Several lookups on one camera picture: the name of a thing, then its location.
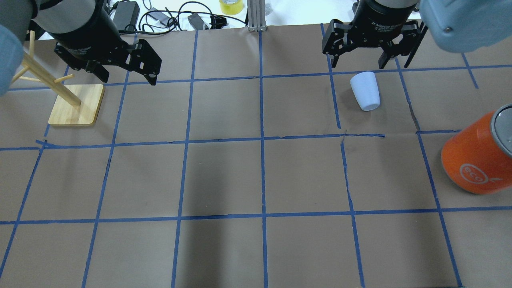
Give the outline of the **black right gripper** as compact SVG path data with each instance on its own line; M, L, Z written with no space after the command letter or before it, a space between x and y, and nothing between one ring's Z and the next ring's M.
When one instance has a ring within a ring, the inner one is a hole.
M379 69L384 69L392 58L408 56L408 68L425 37L428 26L424 22L407 21L417 0L359 0L351 23L333 19L322 37L322 53L335 68L340 55L351 51L351 43L359 47L378 47ZM392 40L402 35L398 44Z

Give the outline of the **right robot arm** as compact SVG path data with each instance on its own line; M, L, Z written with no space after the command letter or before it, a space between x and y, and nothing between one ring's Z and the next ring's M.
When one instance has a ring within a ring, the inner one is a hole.
M439 48L467 53L511 35L510 0L358 0L351 22L331 20L322 38L322 53L331 67L357 48L381 48L380 69L389 60L407 57L408 68L425 35Z

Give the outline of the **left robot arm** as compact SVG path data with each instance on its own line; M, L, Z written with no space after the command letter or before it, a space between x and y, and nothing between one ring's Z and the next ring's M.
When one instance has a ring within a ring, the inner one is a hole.
M142 39L128 44L100 0L2 0L1 94L12 82L24 54L30 22L35 22L55 40L55 53L73 70L84 70L106 83L117 66L141 74L155 86L162 59Z

